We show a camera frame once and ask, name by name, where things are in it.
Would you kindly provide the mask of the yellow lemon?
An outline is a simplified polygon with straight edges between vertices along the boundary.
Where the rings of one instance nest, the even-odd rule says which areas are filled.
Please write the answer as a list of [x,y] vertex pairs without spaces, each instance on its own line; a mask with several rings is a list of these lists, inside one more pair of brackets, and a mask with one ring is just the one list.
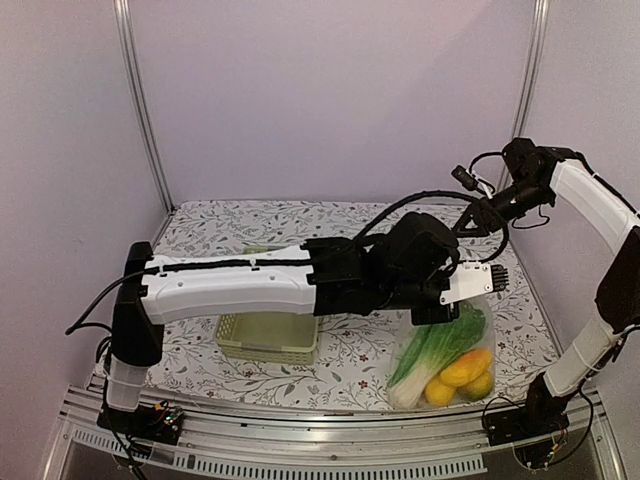
[[446,407],[451,404],[456,394],[456,388],[444,384],[439,376],[434,376],[425,386],[426,401],[436,407]]

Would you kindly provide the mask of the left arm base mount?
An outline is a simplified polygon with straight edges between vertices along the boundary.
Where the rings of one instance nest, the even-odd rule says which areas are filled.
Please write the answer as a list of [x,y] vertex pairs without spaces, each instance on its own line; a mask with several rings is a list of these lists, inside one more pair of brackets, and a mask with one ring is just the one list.
[[103,407],[97,425],[118,434],[156,443],[176,446],[184,422],[184,410],[162,401],[155,406],[139,405],[135,411]]

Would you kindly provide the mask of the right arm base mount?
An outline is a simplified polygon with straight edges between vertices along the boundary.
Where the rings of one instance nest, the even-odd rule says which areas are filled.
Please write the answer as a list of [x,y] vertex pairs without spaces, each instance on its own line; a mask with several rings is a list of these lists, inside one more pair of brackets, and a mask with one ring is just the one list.
[[491,446],[502,445],[559,432],[569,426],[566,409],[575,393],[553,396],[543,375],[529,385],[523,405],[484,412],[481,424]]

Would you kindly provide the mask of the white green bok choy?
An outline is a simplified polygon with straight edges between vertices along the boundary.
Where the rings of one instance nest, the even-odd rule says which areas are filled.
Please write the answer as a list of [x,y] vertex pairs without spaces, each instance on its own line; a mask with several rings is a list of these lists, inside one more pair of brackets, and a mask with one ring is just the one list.
[[466,352],[487,349],[480,345],[489,326],[482,310],[463,304],[460,317],[451,323],[413,328],[388,381],[389,403],[398,409],[411,409],[426,401],[424,389],[434,376]]

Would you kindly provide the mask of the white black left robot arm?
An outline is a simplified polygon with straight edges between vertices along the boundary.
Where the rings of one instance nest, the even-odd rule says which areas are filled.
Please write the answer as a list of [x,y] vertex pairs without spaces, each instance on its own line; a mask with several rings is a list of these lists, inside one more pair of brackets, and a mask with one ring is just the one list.
[[148,426],[139,405],[150,367],[162,357],[164,327],[193,317],[237,313],[326,316],[416,309],[449,320],[438,297],[460,259],[456,235],[440,220],[410,212],[387,233],[313,238],[240,256],[180,259],[131,246],[124,275],[100,292],[69,333],[115,293],[105,403],[128,434]]

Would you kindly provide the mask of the clear zip top bag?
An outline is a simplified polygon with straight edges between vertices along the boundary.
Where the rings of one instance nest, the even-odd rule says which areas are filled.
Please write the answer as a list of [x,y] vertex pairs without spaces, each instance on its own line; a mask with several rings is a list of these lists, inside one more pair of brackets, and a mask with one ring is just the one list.
[[494,389],[493,317],[487,302],[459,304],[449,323],[402,327],[394,345],[389,404],[398,410],[477,402]]

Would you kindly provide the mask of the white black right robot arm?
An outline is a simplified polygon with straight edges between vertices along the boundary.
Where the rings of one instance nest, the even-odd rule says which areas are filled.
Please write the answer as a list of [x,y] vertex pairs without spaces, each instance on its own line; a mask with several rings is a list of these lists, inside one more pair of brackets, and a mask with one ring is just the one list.
[[591,374],[616,359],[626,335],[639,326],[639,213],[584,155],[566,147],[511,140],[500,152],[509,187],[469,205],[454,226],[461,237],[485,237],[542,205],[568,203],[600,236],[613,261],[595,294],[595,313],[559,360],[529,387],[533,400],[517,415],[517,427],[537,436],[552,424],[550,400],[571,398]]

